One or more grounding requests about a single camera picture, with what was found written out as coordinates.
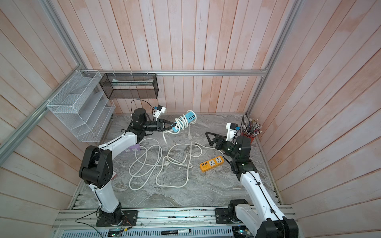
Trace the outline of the teal power strip with cord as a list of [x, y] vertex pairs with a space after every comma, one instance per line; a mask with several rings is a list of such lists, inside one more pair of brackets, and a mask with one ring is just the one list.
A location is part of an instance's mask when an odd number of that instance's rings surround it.
[[186, 114], [183, 114], [182, 116], [175, 118], [175, 126], [171, 128], [169, 131], [163, 132], [163, 139], [164, 142], [167, 143], [165, 134], [179, 134], [181, 130], [188, 129], [188, 139], [192, 140], [193, 136], [190, 132], [190, 125], [195, 124], [197, 120], [196, 113], [192, 110], [188, 110]]

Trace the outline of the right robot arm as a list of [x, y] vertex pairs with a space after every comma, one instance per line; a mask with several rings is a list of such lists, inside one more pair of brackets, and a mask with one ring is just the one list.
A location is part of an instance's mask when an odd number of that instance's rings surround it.
[[210, 146], [231, 158], [232, 172], [248, 192], [255, 211], [244, 199], [229, 204], [229, 219], [242, 222], [255, 238], [297, 238], [299, 227], [294, 219], [287, 218], [270, 197], [260, 175], [250, 159], [251, 140], [240, 135], [234, 142], [226, 137], [206, 132]]

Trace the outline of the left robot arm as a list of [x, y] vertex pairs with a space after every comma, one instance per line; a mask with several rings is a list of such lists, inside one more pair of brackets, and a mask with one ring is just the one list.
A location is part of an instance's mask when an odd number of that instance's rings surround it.
[[142, 141], [150, 131], [171, 130], [174, 122], [151, 120], [143, 108], [136, 109], [127, 129], [117, 138], [99, 146], [88, 146], [79, 169], [79, 177], [89, 185], [99, 202], [101, 225], [119, 226], [125, 218], [122, 205], [112, 187], [113, 159], [121, 152]]

